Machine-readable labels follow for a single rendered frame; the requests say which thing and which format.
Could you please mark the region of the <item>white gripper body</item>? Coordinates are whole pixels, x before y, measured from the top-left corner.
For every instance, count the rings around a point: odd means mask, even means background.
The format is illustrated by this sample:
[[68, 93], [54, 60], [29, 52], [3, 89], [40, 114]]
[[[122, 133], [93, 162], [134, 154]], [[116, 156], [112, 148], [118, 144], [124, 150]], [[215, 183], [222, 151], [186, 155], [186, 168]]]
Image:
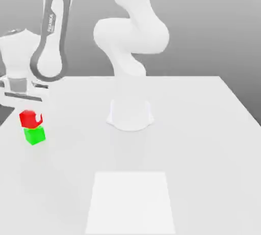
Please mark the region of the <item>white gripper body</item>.
[[0, 91], [0, 103], [23, 110], [43, 111], [49, 103], [49, 94], [45, 89], [34, 93], [20, 94], [14, 92]]

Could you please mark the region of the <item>small red cube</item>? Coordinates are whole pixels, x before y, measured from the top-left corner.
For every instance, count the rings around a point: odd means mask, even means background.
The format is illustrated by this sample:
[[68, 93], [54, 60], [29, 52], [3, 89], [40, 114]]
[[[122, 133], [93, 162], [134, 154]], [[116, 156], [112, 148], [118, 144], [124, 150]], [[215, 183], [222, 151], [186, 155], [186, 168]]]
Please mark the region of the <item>small red cube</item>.
[[43, 118], [40, 115], [40, 120], [36, 121], [36, 113], [32, 110], [24, 110], [19, 114], [20, 123], [22, 127], [35, 129], [42, 124]]

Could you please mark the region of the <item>small green cube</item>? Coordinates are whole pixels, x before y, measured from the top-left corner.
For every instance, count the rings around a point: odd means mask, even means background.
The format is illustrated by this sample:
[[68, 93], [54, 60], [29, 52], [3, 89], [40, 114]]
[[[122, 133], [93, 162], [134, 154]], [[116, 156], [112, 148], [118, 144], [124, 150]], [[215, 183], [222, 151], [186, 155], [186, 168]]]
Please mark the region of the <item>small green cube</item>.
[[46, 139], [45, 131], [42, 126], [38, 126], [37, 128], [34, 129], [24, 128], [23, 131], [24, 131], [25, 139], [31, 145], [38, 144]]

